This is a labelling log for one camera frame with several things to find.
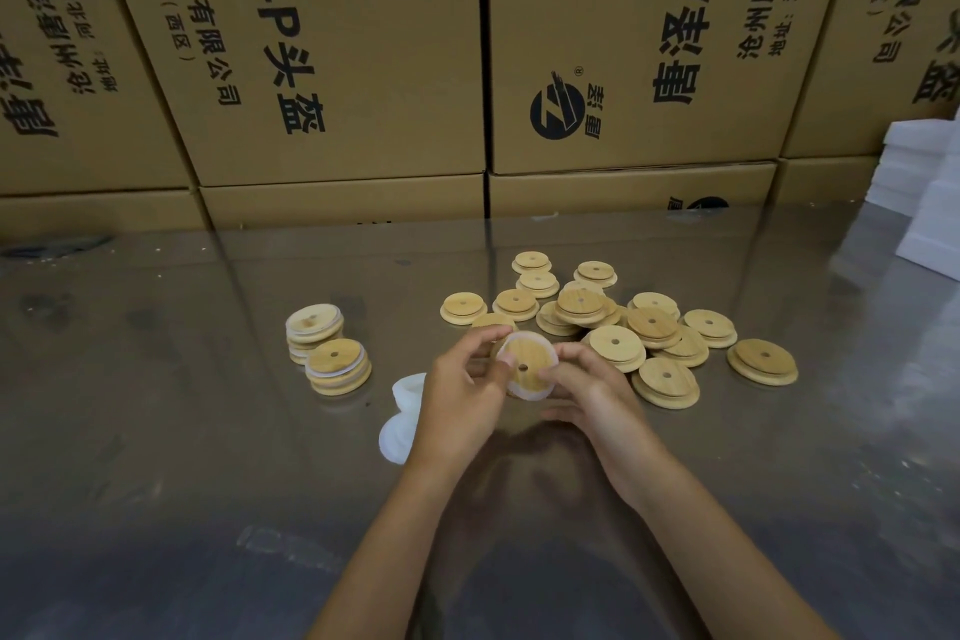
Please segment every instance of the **stack of white foam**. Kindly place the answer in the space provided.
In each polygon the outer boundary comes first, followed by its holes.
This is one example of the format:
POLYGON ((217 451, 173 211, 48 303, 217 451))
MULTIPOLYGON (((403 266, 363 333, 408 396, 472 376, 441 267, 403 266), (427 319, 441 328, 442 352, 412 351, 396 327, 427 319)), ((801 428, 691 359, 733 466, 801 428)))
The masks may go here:
POLYGON ((960 121, 896 255, 960 281, 960 121))
POLYGON ((867 202, 905 216, 917 215, 927 185, 936 177, 954 133, 948 119, 895 121, 883 137, 867 202))

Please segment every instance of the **stainless steel surface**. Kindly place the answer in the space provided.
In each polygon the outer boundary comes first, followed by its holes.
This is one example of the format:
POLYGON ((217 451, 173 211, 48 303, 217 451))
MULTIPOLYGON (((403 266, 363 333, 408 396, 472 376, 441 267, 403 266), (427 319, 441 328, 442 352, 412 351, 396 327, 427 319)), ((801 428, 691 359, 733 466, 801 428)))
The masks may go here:
MULTIPOLYGON (((669 447, 848 638, 955 637, 960 298, 865 206, 117 238, 0 258, 0 635, 298 638, 398 475, 390 385, 462 330, 457 291, 613 264, 782 344, 800 379, 713 352, 669 447), (332 301, 373 377, 319 401, 283 320, 332 301)), ((533 322, 528 328, 536 329, 533 322)), ((448 638, 700 637, 584 441, 510 402, 444 516, 417 622, 448 638)))

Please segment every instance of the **person's left hand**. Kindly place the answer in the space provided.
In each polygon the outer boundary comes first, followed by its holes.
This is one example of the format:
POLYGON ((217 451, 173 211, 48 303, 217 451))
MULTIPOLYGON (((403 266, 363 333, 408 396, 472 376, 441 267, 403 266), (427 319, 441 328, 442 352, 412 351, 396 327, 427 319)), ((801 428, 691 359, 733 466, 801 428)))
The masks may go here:
POLYGON ((492 343, 511 330, 500 324, 470 329, 434 360, 406 470, 440 472, 451 486, 460 480, 497 426, 516 360, 511 355, 486 358, 492 343))

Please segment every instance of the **person's left arm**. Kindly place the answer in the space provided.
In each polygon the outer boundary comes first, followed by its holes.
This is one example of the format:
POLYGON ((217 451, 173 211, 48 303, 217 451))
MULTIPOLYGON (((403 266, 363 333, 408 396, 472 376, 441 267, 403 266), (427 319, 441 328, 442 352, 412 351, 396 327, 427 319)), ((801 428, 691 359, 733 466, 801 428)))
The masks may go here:
POLYGON ((440 517, 497 426, 513 371, 505 361, 477 359, 489 355, 491 343, 510 330, 502 325, 471 329, 434 361, 400 480, 347 563, 308 640, 385 640, 406 633, 440 517), (476 376, 478 365, 486 374, 476 376))

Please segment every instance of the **person's right hand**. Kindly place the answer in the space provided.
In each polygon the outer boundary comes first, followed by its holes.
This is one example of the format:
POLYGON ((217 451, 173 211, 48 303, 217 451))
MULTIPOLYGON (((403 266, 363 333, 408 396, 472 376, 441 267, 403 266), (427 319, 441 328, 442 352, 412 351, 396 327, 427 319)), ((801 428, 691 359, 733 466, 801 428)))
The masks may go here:
POLYGON ((594 350, 580 342, 555 345, 560 362, 540 376, 569 393, 571 405, 549 407, 547 420, 577 426, 589 439, 616 492, 640 510, 642 472, 649 463, 668 455, 666 447, 647 425, 643 409, 626 376, 594 350))

